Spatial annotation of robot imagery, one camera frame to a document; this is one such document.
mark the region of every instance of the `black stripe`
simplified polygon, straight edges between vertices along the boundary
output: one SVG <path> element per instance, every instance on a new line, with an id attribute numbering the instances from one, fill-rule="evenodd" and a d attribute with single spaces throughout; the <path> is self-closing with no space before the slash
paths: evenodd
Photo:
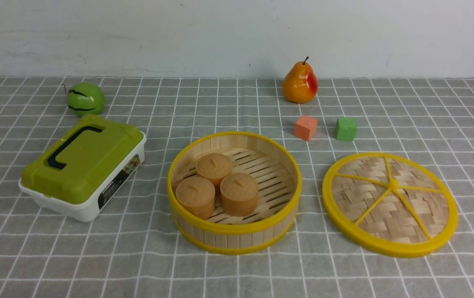
<path id="1" fill-rule="evenodd" d="M 82 94 L 81 92 L 75 91 L 75 90 L 73 90 L 73 89 L 70 89 L 70 90 L 68 91 L 68 93 L 77 94 L 77 95 L 79 95 L 79 96 L 86 96 L 86 95 Z"/>
<path id="2" fill-rule="evenodd" d="M 91 111 L 91 110 L 95 110 L 96 108 L 91 108 L 91 109 L 76 109 L 72 106 L 68 106 L 70 109 L 74 110 L 74 111 Z"/>

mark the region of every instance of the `toy pear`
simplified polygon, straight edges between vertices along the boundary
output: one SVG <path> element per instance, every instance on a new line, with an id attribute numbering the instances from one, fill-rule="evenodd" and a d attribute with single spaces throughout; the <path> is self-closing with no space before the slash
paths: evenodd
<path id="1" fill-rule="evenodd" d="M 318 92 L 318 79 L 307 59 L 296 63 L 283 81 L 283 94 L 290 102 L 310 102 Z"/>

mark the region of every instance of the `storage box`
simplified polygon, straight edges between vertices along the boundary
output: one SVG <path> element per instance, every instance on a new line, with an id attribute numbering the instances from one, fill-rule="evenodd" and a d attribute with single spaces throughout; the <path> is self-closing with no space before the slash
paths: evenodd
<path id="1" fill-rule="evenodd" d="M 233 173 L 256 179 L 259 191 L 251 214 L 228 214 L 222 198 L 217 198 L 212 215 L 201 219 L 176 198 L 173 185 L 197 176 L 199 159 L 211 153 L 226 155 Z M 167 175 L 171 215 L 178 231 L 201 249 L 223 255 L 257 252 L 282 239 L 296 218 L 301 191 L 301 172 L 292 155 L 274 140 L 252 132 L 218 132 L 194 141 L 178 153 Z"/>
<path id="2" fill-rule="evenodd" d="M 89 222 L 143 163 L 145 143 L 135 126 L 84 115 L 24 168 L 18 185 L 39 206 Z"/>

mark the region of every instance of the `bamboo steamer lid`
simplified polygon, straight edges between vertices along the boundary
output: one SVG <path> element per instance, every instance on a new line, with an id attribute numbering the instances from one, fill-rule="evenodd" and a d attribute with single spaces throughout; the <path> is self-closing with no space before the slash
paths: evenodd
<path id="1" fill-rule="evenodd" d="M 443 246 L 457 226 L 450 191 L 430 171 L 386 153 L 339 160 L 323 183 L 328 215 L 351 240 L 393 257 L 418 257 Z"/>

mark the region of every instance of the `green block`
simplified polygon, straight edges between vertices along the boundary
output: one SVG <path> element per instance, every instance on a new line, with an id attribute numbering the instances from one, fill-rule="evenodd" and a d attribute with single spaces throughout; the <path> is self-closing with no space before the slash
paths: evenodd
<path id="1" fill-rule="evenodd" d="M 338 141 L 353 141 L 357 134 L 357 121 L 354 118 L 340 117 L 337 119 L 335 138 Z"/>

